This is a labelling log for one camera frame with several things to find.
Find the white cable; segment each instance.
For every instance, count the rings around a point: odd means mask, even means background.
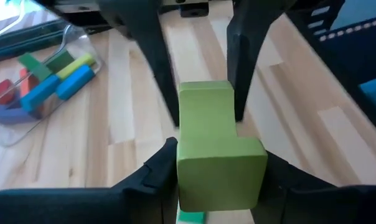
[[[0,35],[5,33],[5,31],[9,30],[10,28],[15,26],[16,24],[20,23],[20,21],[22,21],[24,16],[25,16],[25,0],[21,0],[21,3],[19,4],[19,17],[18,17],[18,19],[16,19],[14,22],[9,24],[8,26],[2,28],[0,30]]]

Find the yellow wooden block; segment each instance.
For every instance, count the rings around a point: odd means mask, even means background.
[[[85,55],[82,55],[81,57],[74,60],[72,63],[67,65],[65,68],[63,68],[61,71],[57,73],[57,76],[64,81],[70,74],[72,74],[75,70],[80,68],[82,65],[92,65],[95,63],[94,57],[86,53]]]

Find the clear plastic bin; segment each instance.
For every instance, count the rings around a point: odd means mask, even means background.
[[[17,143],[55,110],[62,110],[62,103],[101,69],[103,61],[86,32],[62,25],[62,44],[0,62],[0,146]],[[37,66],[31,56],[40,62]]]

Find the green block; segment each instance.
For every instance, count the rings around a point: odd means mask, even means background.
[[[18,61],[28,69],[40,82],[44,81],[53,72],[34,58],[30,53],[25,53],[18,58]]]
[[[180,215],[178,217],[180,222],[186,223],[198,223],[204,224],[205,223],[205,213],[204,212],[183,212],[180,211]]]
[[[267,153],[258,139],[237,137],[229,82],[182,83],[179,103],[177,175],[181,210],[255,207]]]
[[[74,60],[75,59],[70,55],[67,49],[62,49],[59,53],[48,60],[48,62],[45,63],[45,66],[47,66],[47,68],[49,68],[53,73],[57,73]]]

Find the wooden table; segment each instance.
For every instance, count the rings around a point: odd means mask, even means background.
[[[208,17],[161,17],[176,82],[226,79],[231,17],[230,2],[212,3]],[[112,186],[178,137],[138,46],[115,30],[91,39],[105,67],[21,142],[0,147],[0,189]],[[20,67],[0,62],[0,76]],[[376,129],[286,16],[263,44],[237,129],[332,184],[376,184]],[[209,214],[208,223],[233,222],[253,223],[248,211]]]

